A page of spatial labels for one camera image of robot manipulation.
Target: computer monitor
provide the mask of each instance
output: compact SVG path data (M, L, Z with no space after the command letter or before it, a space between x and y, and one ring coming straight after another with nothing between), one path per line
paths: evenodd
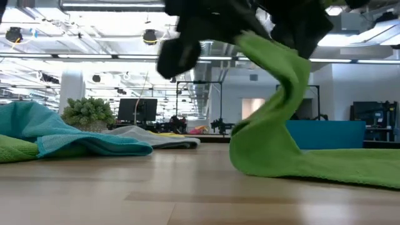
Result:
M135 105L138 99L121 99L119 101L118 120L134 121ZM136 121L155 121L157 99L140 99L136 109Z

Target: green plant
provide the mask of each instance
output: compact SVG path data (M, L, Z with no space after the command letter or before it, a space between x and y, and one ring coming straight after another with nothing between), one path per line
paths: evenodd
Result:
M82 98L81 100L68 99L69 106L64 108L61 118L68 125L88 125L94 121L103 121L114 124L115 118L109 103L102 99Z

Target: wooden table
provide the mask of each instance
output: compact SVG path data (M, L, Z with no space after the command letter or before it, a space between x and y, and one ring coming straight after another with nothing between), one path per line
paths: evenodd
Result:
M400 192L250 177L227 144L0 165L4 225L398 225Z

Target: green towel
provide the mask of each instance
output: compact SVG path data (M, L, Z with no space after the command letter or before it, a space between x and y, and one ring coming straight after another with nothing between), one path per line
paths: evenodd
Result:
M232 131L229 155L235 168L253 176L297 176L400 188L400 150L300 151L284 123L303 100L311 63L252 33L243 34L236 44L282 88Z
M47 158L71 158L89 155L83 145L71 144L57 152L49 154ZM20 139L0 135L0 163L15 163L37 159L38 145Z

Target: potted plant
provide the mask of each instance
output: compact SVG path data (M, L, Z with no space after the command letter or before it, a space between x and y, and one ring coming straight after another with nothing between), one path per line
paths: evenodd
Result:
M70 126L82 131L101 132L108 124L114 124L115 118L109 103L102 99L68 99L69 106L64 108L61 118Z

